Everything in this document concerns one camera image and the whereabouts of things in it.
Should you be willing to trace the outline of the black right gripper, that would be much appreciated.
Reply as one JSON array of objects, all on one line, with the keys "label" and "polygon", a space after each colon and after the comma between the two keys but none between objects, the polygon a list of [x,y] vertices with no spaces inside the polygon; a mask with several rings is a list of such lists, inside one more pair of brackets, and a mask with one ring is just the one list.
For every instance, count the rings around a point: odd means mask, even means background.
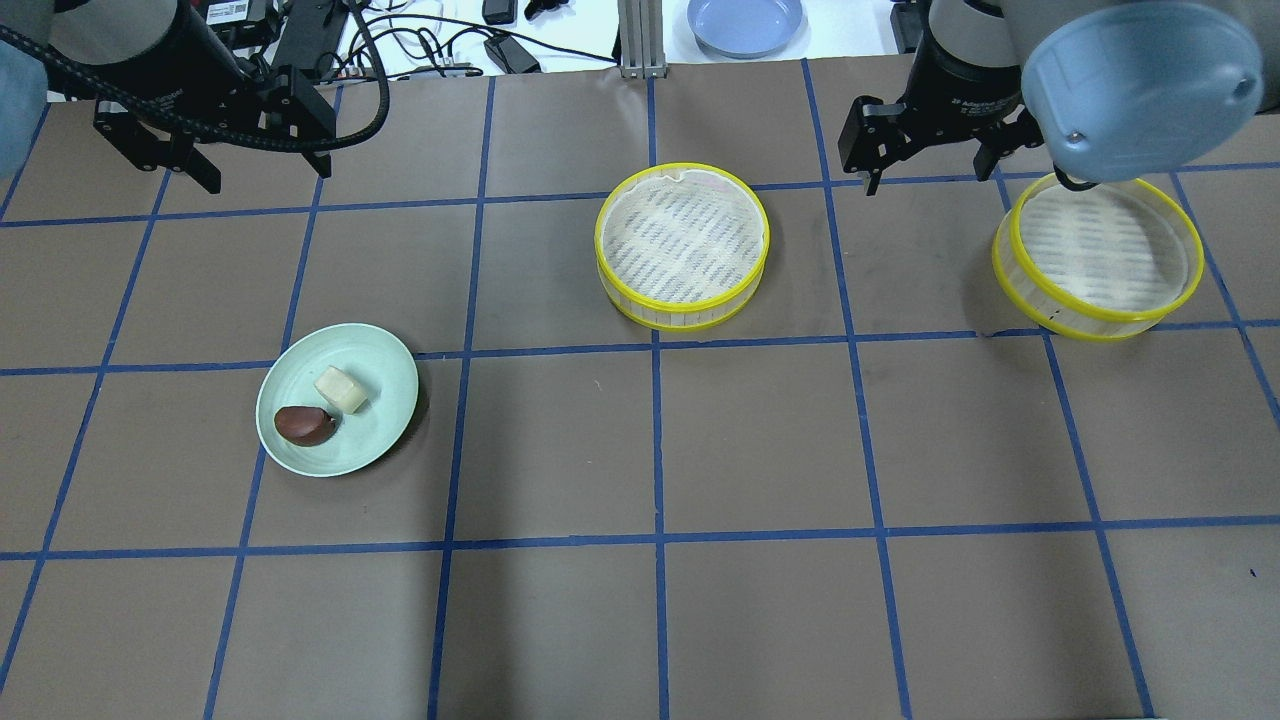
[{"label": "black right gripper", "polygon": [[1021,70],[1009,59],[979,60],[965,42],[940,38],[927,20],[902,95],[895,102],[855,97],[838,137],[842,172],[876,196],[886,169],[925,149],[979,142],[975,178],[988,181],[1001,159],[1044,143],[1021,105]]}]

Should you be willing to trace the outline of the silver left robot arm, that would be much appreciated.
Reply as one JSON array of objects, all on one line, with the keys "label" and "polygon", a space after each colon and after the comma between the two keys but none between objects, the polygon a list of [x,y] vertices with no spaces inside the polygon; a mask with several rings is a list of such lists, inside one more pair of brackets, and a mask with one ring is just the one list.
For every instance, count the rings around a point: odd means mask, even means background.
[{"label": "silver left robot arm", "polygon": [[49,91],[93,101],[93,128],[134,168],[188,176],[209,193],[205,143],[302,156],[321,177],[337,113],[306,59],[328,56],[346,9],[319,1],[5,1],[3,129],[35,126]]}]

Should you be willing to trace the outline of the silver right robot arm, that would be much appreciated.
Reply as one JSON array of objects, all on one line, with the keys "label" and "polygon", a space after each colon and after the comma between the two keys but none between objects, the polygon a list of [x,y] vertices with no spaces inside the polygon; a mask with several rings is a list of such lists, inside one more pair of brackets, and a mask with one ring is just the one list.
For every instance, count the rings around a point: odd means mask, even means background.
[{"label": "silver right robot arm", "polygon": [[1074,191],[1172,170],[1277,110],[1275,1],[929,1],[908,83],[838,138],[867,193],[934,146],[978,142],[987,181],[1043,147]]}]

